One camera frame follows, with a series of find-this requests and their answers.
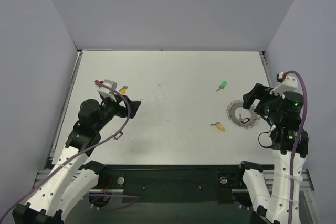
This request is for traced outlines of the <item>metal disc with keyrings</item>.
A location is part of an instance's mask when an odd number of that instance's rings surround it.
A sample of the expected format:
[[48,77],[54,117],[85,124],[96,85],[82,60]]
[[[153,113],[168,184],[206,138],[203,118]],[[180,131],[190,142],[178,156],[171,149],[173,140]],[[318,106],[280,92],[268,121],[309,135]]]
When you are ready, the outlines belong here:
[[[260,116],[258,116],[256,112],[254,112],[254,106],[252,105],[250,109],[244,109],[242,100],[232,101],[227,106],[226,113],[232,123],[245,129],[252,128],[259,123]],[[250,121],[246,124],[241,124],[238,120],[240,114],[243,118],[249,117]]]

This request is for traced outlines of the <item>key with black tag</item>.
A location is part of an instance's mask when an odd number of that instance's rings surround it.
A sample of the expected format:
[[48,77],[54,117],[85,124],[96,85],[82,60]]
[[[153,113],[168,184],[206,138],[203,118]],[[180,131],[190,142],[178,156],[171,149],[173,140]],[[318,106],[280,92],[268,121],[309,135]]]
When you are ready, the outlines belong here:
[[239,122],[240,122],[241,124],[246,124],[246,123],[248,123],[248,122],[250,121],[250,118],[249,118],[249,117],[245,117],[245,118],[243,118],[242,115],[240,114],[238,120],[239,120]]

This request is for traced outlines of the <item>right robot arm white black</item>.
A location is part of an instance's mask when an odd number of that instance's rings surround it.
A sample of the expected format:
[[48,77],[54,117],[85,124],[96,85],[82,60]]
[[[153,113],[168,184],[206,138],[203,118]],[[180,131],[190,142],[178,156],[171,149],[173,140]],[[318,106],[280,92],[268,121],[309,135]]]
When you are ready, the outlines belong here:
[[270,124],[272,189],[266,186],[261,165],[253,162],[241,162],[235,182],[248,190],[253,208],[250,223],[300,223],[300,184],[309,144],[302,127],[305,98],[292,88],[278,91],[257,83],[243,95],[243,107],[250,109],[255,100],[259,102],[254,111]]

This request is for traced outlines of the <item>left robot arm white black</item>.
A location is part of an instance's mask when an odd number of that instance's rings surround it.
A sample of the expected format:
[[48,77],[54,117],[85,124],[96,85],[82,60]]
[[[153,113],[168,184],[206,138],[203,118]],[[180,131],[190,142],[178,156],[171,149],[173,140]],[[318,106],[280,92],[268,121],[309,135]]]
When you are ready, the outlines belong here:
[[108,182],[106,165],[87,159],[101,141],[100,131],[115,116],[134,118],[140,105],[141,101],[131,101],[125,95],[116,100],[83,101],[78,121],[49,176],[25,204],[15,206],[15,223],[63,223],[90,189],[104,187]]

